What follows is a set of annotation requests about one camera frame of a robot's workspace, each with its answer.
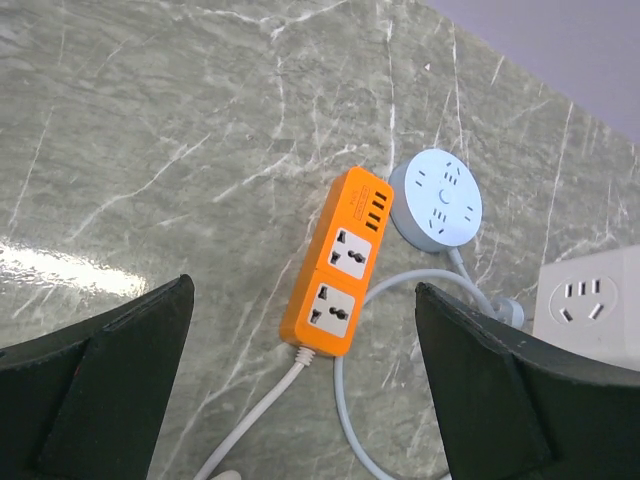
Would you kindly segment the white cube plug adapter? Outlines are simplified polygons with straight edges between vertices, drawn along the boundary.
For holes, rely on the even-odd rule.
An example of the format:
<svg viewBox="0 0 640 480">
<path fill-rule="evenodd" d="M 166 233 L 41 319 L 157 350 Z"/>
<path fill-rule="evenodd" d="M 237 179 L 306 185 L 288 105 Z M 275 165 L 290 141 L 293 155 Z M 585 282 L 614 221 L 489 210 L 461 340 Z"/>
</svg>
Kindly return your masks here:
<svg viewBox="0 0 640 480">
<path fill-rule="evenodd" d="M 639 247 L 541 267 L 533 336 L 566 351 L 639 369 Z"/>
</svg>

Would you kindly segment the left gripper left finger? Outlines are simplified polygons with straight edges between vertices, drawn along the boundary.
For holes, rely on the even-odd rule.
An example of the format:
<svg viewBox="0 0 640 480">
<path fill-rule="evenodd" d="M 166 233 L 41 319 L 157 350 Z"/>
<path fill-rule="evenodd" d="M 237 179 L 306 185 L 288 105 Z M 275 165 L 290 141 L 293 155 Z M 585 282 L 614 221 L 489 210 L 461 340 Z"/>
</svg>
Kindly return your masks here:
<svg viewBox="0 0 640 480">
<path fill-rule="evenodd" d="M 178 278 L 1 351 L 4 479 L 146 478 L 194 308 Z"/>
</svg>

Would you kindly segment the orange power strip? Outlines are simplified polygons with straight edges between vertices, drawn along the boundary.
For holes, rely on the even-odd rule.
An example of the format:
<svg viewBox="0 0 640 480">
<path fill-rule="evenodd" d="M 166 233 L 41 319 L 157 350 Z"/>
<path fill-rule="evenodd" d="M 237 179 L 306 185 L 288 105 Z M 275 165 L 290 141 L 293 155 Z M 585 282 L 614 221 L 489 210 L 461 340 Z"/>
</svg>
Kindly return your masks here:
<svg viewBox="0 0 640 480">
<path fill-rule="evenodd" d="M 282 341 L 331 357 L 351 347 L 394 193 L 355 166 L 329 190 L 284 317 Z"/>
</svg>

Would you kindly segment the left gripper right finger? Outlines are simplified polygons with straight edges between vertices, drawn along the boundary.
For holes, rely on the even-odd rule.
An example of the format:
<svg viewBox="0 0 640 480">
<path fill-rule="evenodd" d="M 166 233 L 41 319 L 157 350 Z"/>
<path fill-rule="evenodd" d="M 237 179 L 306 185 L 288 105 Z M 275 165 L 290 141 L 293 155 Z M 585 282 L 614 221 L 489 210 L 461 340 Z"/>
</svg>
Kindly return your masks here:
<svg viewBox="0 0 640 480">
<path fill-rule="evenodd" d="M 454 479 L 636 479 L 639 374 L 420 283 L 415 319 Z"/>
</svg>

